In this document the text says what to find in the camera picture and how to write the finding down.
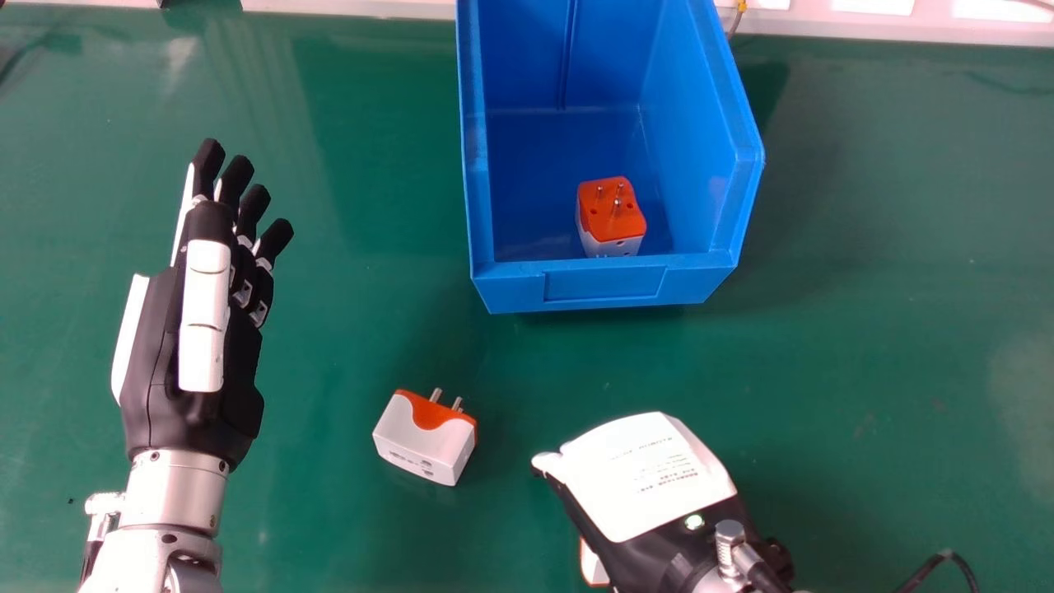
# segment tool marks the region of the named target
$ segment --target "green table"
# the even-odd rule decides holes
[[[111,349],[208,135],[298,229],[228,591],[585,591],[528,459],[655,409],[799,587],[890,591],[943,547],[987,593],[1054,585],[1054,53],[737,39],[768,152],[740,270],[698,308],[495,318],[450,23],[14,6],[0,45],[0,591],[72,591],[84,497],[123,486]],[[453,490],[370,438],[435,386],[481,427]]]

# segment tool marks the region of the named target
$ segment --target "cable connector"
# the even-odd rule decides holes
[[[457,483],[475,449],[475,419],[465,414],[462,399],[447,408],[436,388],[425,399],[396,390],[373,429],[377,455],[389,463],[443,486]]]

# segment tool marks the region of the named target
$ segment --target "robotic hand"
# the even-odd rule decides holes
[[[81,593],[221,591],[213,538],[227,477],[259,434],[260,327],[275,258],[293,237],[284,218],[256,237],[271,196],[259,184],[246,191],[248,158],[219,175],[223,159],[219,142],[201,143],[169,266],[132,278],[111,375],[132,470],[123,493],[84,505]]]
[[[531,460],[582,536],[582,575],[618,593],[789,593],[789,554],[762,539],[721,461],[658,412]]]

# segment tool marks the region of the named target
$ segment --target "blue bin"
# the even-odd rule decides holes
[[[764,151],[713,0],[458,0],[472,279],[492,314],[701,303]],[[589,258],[577,190],[625,175],[640,253]]]

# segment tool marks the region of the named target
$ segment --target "white adapter body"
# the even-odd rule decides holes
[[[396,390],[373,429],[377,455],[389,463],[443,486],[461,478],[475,449],[475,419],[461,409],[461,398],[447,408],[430,399]]]

